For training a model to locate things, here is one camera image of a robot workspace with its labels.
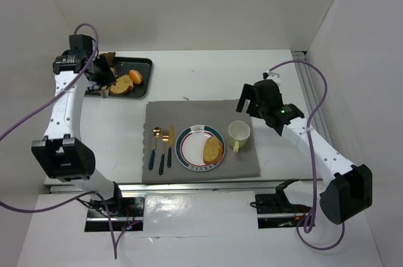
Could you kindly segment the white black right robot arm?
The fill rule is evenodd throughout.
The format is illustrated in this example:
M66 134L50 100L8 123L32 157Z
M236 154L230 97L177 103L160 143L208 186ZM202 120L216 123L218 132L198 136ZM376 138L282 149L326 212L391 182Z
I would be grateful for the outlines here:
M356 166L334 149L294 104L284 104L278 83L268 75L253 85L245 84L236 110L263 119L278 135L291 142L315 163L321 185L290 179L277 192L293 205L316 203L332 223L339 225L372 205L373 175L368 166Z

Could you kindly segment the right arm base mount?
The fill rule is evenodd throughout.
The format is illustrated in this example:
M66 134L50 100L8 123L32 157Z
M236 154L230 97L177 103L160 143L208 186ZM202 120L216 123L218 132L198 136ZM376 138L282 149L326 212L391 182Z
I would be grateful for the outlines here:
M307 216L311 209L301 204L291 204L285 188L299 180L289 179L275 187L274 193L256 194L249 205L256 210L259 229L291 228Z

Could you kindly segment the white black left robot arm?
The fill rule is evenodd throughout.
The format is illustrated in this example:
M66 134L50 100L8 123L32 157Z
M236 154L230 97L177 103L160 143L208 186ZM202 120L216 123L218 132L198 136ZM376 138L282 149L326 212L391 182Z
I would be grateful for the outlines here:
M96 169L94 152L81 140L80 121L89 84L108 87L116 77L106 57L94 51L92 37L71 35L69 45L53 63L57 99L43 138L32 143L31 151L50 179L94 191L95 201L115 201L120 197L118 186Z

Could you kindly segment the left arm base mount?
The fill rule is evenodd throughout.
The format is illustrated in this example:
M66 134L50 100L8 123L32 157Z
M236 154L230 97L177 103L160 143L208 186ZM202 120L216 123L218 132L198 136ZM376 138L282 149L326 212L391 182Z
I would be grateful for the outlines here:
M108 216L104 206L88 200L77 200L87 208L85 232L108 232ZM143 231L145 207L144 196L123 197L119 207L110 208L110 217L114 232L123 229L129 232Z

